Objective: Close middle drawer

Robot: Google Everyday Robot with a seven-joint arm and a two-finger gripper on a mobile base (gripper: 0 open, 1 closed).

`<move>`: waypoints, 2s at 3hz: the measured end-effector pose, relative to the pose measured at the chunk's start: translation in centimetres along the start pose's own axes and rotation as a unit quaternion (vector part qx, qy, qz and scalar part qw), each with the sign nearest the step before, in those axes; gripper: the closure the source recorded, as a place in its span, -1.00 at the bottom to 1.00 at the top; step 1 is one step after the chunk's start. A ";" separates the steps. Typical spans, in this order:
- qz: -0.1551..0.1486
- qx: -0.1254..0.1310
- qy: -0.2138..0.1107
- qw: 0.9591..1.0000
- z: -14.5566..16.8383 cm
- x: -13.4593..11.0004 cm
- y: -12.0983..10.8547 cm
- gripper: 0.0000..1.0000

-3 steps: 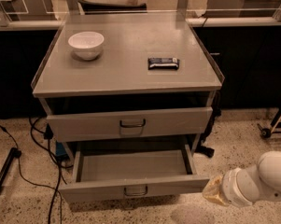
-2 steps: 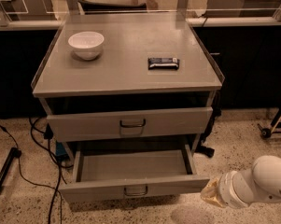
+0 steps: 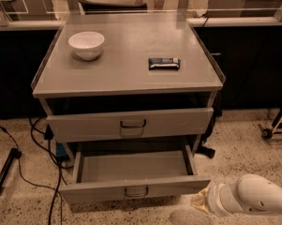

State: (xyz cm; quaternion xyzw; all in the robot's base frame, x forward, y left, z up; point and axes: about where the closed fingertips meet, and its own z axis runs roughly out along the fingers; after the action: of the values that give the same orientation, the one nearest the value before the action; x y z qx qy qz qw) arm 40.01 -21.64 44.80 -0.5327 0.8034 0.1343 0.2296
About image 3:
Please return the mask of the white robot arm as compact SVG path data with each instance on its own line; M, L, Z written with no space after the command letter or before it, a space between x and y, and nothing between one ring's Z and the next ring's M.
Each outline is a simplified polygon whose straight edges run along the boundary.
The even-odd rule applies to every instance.
M191 206L207 215L282 215L282 187L256 175L245 174L235 183L215 184L195 194Z

